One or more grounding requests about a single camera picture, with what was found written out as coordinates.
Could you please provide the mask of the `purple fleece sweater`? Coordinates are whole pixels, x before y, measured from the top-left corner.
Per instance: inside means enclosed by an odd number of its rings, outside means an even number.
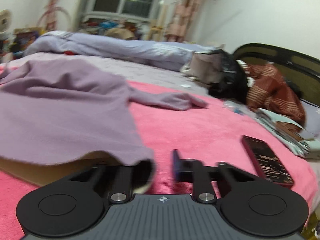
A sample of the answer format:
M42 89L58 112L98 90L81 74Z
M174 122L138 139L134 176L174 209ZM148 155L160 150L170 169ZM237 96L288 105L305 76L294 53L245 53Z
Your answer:
M152 94L125 77L82 60L28 61L1 71L1 158L53 166L113 158L153 165L153 150L137 132L129 104L173 111L206 108L188 93Z

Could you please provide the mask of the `smartphone in red case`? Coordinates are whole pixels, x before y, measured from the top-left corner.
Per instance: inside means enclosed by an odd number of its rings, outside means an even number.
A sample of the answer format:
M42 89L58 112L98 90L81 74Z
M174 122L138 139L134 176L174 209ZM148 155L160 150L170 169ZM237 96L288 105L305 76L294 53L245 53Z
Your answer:
M241 142L260 178L288 189L294 186L293 178L266 142L246 135Z

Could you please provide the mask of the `lilac patterned bed sheet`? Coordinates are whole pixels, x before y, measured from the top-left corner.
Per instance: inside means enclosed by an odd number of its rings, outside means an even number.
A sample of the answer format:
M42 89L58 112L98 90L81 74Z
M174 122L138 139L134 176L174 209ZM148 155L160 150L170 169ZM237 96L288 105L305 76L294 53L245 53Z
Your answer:
M144 64L138 64L129 61L116 60L113 58L103 58L98 56L84 56L84 55L63 55L52 53L36 53L21 59L13 60L8 63L1 63L1 67L19 67L29 60L83 60L94 65L100 70L119 74L126 77L130 81L150 83L166 88L182 90L188 93L197 95L207 95L207 89L202 85L198 85L191 79L183 76L179 72L173 72L157 67L152 67Z

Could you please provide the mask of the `black and beige jacket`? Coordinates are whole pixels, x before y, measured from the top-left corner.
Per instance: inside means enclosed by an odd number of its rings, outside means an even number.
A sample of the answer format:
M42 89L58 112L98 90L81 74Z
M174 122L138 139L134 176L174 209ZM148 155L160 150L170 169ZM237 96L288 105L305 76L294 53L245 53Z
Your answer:
M180 72L206 85L210 96L246 103L249 90L246 73L224 50L194 52Z

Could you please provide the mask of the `lavender blue duvet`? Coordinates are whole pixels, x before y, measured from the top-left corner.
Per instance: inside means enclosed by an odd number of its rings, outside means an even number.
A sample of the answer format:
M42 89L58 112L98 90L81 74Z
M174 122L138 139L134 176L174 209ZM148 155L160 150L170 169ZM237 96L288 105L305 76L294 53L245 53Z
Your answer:
M146 64L178 72L194 52L213 51L215 47L178 42L121 40L101 35L50 31L38 37L24 56L44 52L99 56Z

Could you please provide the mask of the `red plaid shirt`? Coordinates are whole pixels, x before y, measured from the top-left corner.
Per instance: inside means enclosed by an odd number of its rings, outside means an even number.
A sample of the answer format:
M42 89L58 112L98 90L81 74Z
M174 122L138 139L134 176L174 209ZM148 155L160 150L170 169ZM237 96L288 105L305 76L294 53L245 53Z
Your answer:
M249 64L246 70L248 77L254 80L246 97L246 105L250 110L263 108L304 126L306 113L303 105L275 66Z

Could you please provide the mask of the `wooden easel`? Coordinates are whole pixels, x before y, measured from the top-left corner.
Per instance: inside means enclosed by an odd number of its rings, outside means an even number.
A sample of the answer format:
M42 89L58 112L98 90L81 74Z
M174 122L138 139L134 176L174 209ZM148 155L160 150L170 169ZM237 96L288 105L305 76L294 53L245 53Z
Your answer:
M151 21L147 40L160 41L162 38L168 7L167 4L163 4L160 10L160 16L156 20Z

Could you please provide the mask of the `dark bed headboard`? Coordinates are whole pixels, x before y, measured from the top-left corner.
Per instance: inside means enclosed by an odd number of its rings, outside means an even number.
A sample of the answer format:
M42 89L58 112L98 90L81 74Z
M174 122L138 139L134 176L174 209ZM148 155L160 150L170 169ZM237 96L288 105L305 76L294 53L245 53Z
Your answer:
M262 43L244 44L234 51L233 57L261 66L273 63L285 78L299 88L304 100L319 106L319 59Z

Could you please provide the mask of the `pink hula hoop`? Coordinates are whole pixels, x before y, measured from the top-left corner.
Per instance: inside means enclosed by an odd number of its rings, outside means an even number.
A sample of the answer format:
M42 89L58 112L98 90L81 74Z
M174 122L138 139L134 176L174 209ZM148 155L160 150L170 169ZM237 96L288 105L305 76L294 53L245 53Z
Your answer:
M67 30L71 30L71 27L72 27L71 16L68 13L68 11L63 7L52 7L51 9L46 10L39 18L36 26L39 28L41 26L42 21L45 20L45 27L44 27L45 31L56 30L56 25L57 25L56 13L57 12L61 12L62 14L64 14L67 20Z

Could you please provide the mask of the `pink floral right curtain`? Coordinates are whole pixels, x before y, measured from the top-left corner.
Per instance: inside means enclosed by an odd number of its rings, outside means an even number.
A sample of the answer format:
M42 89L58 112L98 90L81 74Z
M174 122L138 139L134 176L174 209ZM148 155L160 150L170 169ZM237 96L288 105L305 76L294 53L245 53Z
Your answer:
M183 42L202 0L178 0L166 31L166 41Z

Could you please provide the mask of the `colourful toy box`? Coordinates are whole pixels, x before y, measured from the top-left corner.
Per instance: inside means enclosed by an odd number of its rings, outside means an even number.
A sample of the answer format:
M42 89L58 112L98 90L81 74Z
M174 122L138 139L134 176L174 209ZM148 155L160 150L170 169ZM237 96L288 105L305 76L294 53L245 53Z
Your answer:
M41 33L37 30L17 33L14 39L16 52L25 51L33 42L35 42L40 34Z

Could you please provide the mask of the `white desk fan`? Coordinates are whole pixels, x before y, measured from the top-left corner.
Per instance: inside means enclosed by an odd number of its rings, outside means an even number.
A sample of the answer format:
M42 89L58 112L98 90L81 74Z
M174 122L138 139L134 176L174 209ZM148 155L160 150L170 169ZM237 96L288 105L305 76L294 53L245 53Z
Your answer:
M0 12L0 34L9 30L12 21L12 13L5 9Z

